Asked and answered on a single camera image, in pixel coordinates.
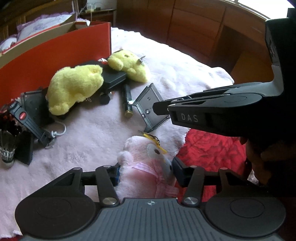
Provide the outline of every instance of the yellow tag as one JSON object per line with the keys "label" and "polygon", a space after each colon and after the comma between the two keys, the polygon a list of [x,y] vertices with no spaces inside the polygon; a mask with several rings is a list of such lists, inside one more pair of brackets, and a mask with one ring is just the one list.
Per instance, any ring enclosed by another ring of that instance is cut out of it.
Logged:
{"label": "yellow tag", "polygon": [[142,133],[144,137],[148,138],[149,140],[152,140],[156,144],[156,146],[158,146],[158,148],[163,152],[163,154],[167,153],[167,151],[160,146],[159,139],[156,136],[150,135],[143,131],[139,132]]}

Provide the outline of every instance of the pillow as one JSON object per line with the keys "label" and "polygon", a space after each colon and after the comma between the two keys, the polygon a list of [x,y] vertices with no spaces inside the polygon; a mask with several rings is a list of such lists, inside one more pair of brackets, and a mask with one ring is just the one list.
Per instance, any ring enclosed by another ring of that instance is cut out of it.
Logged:
{"label": "pillow", "polygon": [[9,36],[7,39],[0,43],[0,52],[9,49],[10,46],[17,42],[16,34]]}
{"label": "pillow", "polygon": [[55,25],[61,24],[71,17],[71,13],[57,13],[52,15],[41,15],[35,20],[17,26],[18,38],[21,41],[31,35],[39,33],[45,29],[51,28]]}

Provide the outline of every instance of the finger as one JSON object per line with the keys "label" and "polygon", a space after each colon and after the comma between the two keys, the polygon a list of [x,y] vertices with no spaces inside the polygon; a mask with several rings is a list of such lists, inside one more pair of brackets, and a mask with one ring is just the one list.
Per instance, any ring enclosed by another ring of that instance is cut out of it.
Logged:
{"label": "finger", "polygon": [[246,137],[240,137],[239,138],[239,141],[243,145],[243,144],[246,144],[246,142],[248,141],[248,138],[246,138]]}
{"label": "finger", "polygon": [[263,185],[266,185],[269,179],[271,178],[270,171],[267,171],[264,169],[256,170],[256,167],[253,167],[253,171],[254,171],[255,178],[257,178],[257,180]]}
{"label": "finger", "polygon": [[247,141],[246,144],[246,155],[248,160],[252,163],[252,165],[259,165],[263,167],[263,160],[260,157],[260,154],[257,153],[250,141]]}
{"label": "finger", "polygon": [[296,157],[296,144],[285,144],[283,141],[279,141],[269,146],[265,151],[261,153],[263,161],[284,161]]}

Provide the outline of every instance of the window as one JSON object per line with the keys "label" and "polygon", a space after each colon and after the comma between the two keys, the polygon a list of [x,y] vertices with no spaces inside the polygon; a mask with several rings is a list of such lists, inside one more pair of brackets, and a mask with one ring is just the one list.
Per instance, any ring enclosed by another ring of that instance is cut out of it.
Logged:
{"label": "window", "polygon": [[262,13],[268,18],[285,18],[288,8],[293,8],[288,0],[235,0],[249,8]]}

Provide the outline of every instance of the metal bracket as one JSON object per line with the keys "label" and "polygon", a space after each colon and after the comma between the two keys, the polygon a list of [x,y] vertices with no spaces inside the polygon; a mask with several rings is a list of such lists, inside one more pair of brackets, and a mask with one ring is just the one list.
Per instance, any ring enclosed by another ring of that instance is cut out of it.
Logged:
{"label": "metal bracket", "polygon": [[146,133],[156,130],[170,118],[169,115],[156,115],[153,112],[153,104],[159,101],[163,101],[163,98],[161,97],[155,85],[151,83],[141,92],[136,100],[131,100],[128,102],[130,105],[137,107],[138,111],[140,112],[147,125],[144,130]]}

